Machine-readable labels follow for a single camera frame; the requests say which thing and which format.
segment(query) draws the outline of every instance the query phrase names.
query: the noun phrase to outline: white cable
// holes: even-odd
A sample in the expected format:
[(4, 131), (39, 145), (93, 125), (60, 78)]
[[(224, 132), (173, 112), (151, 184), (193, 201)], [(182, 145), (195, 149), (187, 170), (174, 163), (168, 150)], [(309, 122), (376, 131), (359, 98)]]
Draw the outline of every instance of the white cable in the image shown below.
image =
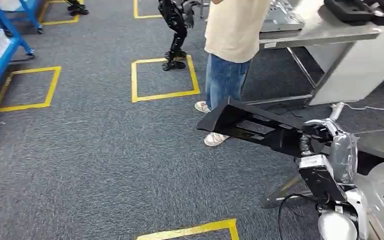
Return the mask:
[(378, 107), (372, 107), (372, 106), (364, 106), (364, 107), (352, 107), (349, 104), (344, 103), (345, 106), (348, 106), (352, 110), (367, 110), (367, 109), (372, 109), (372, 110), (380, 110), (384, 111), (384, 108), (378, 108)]
[(336, 120), (338, 120), (339, 116), (342, 113), (344, 103), (338, 102), (337, 104), (332, 104), (330, 107), (332, 108), (332, 113), (330, 114), (329, 118), (335, 122)]

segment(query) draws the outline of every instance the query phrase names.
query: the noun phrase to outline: gray table top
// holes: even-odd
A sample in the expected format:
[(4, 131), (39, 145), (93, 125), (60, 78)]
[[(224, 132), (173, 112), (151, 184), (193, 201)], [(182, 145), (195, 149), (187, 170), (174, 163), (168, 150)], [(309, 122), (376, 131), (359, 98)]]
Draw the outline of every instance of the gray table top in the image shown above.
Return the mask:
[(339, 21), (324, 6), (323, 0), (289, 0), (289, 3), (294, 7), (295, 13), (304, 19), (305, 27), (301, 31), (261, 33), (260, 44), (264, 44), (264, 48), (355, 42), (375, 39), (382, 32), (371, 22), (362, 26), (351, 26)]

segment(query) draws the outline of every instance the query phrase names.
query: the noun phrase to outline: yellow tape square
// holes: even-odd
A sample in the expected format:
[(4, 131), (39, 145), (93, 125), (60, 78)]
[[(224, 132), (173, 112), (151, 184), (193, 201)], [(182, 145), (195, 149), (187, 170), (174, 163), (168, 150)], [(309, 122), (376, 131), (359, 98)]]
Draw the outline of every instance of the yellow tape square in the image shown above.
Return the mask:
[[(83, 0), (78, 0), (78, 2), (80, 4), (83, 4)], [(42, 25), (56, 25), (56, 24), (73, 24), (73, 23), (77, 23), (79, 21), (79, 15), (75, 15), (73, 17), (73, 19), (71, 20), (64, 20), (64, 21), (43, 21), (44, 17), (45, 17), (45, 13), (46, 13), (46, 10), (49, 6), (49, 4), (62, 4), (62, 3), (66, 3), (66, 1), (64, 0), (49, 0), (49, 1), (46, 1), (45, 2), (45, 5), (43, 6), (43, 9), (42, 9), (42, 12), (40, 12), (40, 15), (39, 15), (39, 18), (38, 18), (38, 21), (40, 24)]]
[(43, 67), (43, 68), (34, 68), (20, 71), (13, 71), (6, 78), (5, 83), (3, 84), (2, 89), (0, 90), (0, 105), (4, 100), (5, 93), (10, 87), (10, 83), (13, 80), (14, 75), (18, 74), (30, 74), (30, 73), (40, 73), (40, 72), (50, 72), (53, 71), (52, 80), (50, 82), (49, 89), (47, 91), (45, 102), (36, 103), (36, 104), (26, 104), (26, 105), (16, 105), (16, 106), (5, 106), (0, 107), (0, 113), (2, 112), (10, 112), (17, 110), (25, 110), (32, 108), (46, 108), (51, 105), (52, 97), (54, 96), (55, 88), (57, 87), (58, 78), (60, 77), (61, 67), (60, 66), (51, 66), (51, 67)]
[(167, 59), (165, 58), (154, 58), (154, 59), (144, 59), (144, 60), (136, 60), (131, 63), (131, 102), (136, 103), (139, 101), (148, 101), (148, 100), (156, 100), (156, 99), (166, 99), (166, 98), (174, 98), (174, 97), (183, 97), (189, 95), (200, 94), (200, 86), (198, 85), (197, 74), (195, 73), (194, 62), (192, 61), (192, 56), (186, 56), (187, 65), (189, 68), (190, 79), (192, 80), (193, 90), (190, 91), (179, 91), (172, 92), (167, 94), (157, 94), (151, 96), (138, 96), (138, 64), (146, 64), (146, 63), (158, 63), (165, 62)]
[(206, 223), (199, 226), (190, 228), (172, 230), (172, 231), (161, 231), (148, 235), (142, 235), (136, 238), (136, 240), (167, 240), (175, 239), (195, 234), (202, 234), (212, 231), (218, 231), (222, 229), (229, 229), (231, 240), (239, 240), (238, 230), (236, 228), (236, 219), (228, 219), (222, 221), (215, 221)]
[(162, 18), (161, 15), (146, 15), (146, 16), (139, 16), (138, 11), (138, 0), (133, 0), (133, 17), (135, 19), (154, 19), (154, 18)]

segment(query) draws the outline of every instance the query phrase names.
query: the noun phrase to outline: beige t-shirt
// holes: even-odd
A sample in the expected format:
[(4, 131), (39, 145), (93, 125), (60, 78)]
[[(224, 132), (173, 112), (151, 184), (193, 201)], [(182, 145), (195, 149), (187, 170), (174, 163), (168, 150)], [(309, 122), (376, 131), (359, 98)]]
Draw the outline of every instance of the beige t-shirt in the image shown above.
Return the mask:
[(271, 0), (224, 0), (210, 4), (205, 51), (245, 63), (260, 50), (259, 34)]

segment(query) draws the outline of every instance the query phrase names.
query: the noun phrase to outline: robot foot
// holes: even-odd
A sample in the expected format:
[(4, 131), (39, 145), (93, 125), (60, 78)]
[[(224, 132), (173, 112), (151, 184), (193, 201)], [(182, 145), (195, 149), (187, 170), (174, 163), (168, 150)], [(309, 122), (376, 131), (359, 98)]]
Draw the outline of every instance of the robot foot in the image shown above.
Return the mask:
[(82, 9), (82, 8), (75, 8), (74, 10), (70, 11), (70, 16), (73, 16), (73, 17), (76, 15), (88, 15), (88, 14), (89, 14), (89, 11), (87, 9)]
[[(185, 59), (186, 58), (186, 55), (188, 55), (185, 51), (178, 51), (177, 54), (174, 56), (177, 60), (181, 60), (181, 59)], [(169, 59), (170, 58), (170, 52), (166, 52), (165, 55), (164, 55), (165, 59)]]
[(181, 61), (168, 61), (162, 65), (164, 71), (170, 71), (172, 69), (184, 69), (186, 64)]
[(74, 5), (71, 5), (71, 6), (68, 6), (67, 7), (67, 10), (68, 11), (74, 11), (74, 10), (77, 10), (77, 9), (86, 9), (86, 6), (84, 4), (74, 4)]

